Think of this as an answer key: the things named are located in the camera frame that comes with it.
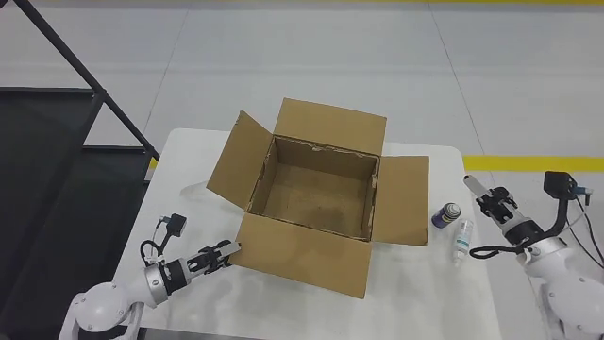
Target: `black panel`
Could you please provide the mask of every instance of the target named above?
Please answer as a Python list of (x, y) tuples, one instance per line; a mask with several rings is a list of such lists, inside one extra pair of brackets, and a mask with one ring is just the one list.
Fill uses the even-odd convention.
[(85, 147), (0, 319), (11, 339), (57, 338), (77, 293), (111, 281), (143, 200), (150, 154)]
[(92, 90), (0, 88), (0, 308), (101, 105)]

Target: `floor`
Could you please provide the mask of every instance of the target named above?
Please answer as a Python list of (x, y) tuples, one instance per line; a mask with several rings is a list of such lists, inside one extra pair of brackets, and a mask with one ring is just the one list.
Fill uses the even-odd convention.
[[(173, 128), (266, 128), (284, 96), (388, 117), (387, 141), (466, 155), (599, 157), (604, 149), (602, 7), (328, 1), (35, 1), (150, 142)], [(2, 84), (83, 87), (15, 7), (0, 10)], [(136, 145), (108, 110), (87, 141)], [(543, 174), (479, 172), (543, 227)], [(604, 240), (604, 177), (590, 206)], [(578, 212), (572, 208), (570, 215)], [(481, 238), (503, 244), (478, 216)], [(592, 252), (584, 223), (577, 234)], [(604, 281), (580, 254), (579, 268)], [(511, 256), (488, 263), (504, 340), (546, 339), (533, 286)]]

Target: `small bottle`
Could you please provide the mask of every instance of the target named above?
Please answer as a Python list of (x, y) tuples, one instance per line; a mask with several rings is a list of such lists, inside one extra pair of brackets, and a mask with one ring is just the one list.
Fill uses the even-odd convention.
[(474, 222), (469, 219), (461, 220), (460, 227), (455, 234), (455, 241), (453, 242), (453, 264), (455, 266), (458, 266), (470, 251), (473, 228)]
[(461, 209), (457, 204), (449, 202), (436, 214), (432, 215), (432, 224), (439, 229), (444, 229), (461, 215)]

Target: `box flap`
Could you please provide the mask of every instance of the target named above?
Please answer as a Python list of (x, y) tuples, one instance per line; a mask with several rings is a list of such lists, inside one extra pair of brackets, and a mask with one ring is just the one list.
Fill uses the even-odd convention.
[(272, 140), (268, 130), (240, 111), (208, 189), (245, 210)]
[(364, 298), (371, 244), (247, 213), (229, 262)]
[(428, 242), (428, 173), (428, 157), (381, 158), (372, 241)]
[(381, 155), (386, 117), (284, 98), (275, 135)]

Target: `metal pole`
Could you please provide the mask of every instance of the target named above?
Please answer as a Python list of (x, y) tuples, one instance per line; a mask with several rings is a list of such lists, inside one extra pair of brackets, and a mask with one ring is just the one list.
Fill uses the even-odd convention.
[(101, 84), (92, 76), (91, 72), (82, 64), (82, 62), (76, 57), (73, 51), (63, 42), (57, 32), (48, 24), (46, 20), (40, 15), (40, 13), (32, 6), (28, 0), (13, 0), (17, 6), (23, 11), (25, 16), (31, 20), (37, 29), (46, 37), (46, 39), (57, 48), (60, 54), (72, 65), (77, 73), (91, 86), (92, 90), (97, 94), (105, 96), (105, 104), (113, 111), (117, 118), (122, 121), (128, 130), (136, 137), (136, 139), (143, 145), (143, 147), (151, 153), (155, 160), (159, 160), (158, 151), (153, 148), (149, 141), (144, 138), (144, 135), (137, 129), (137, 127), (130, 121), (126, 114), (118, 107), (118, 105), (109, 96), (107, 91), (101, 86)]

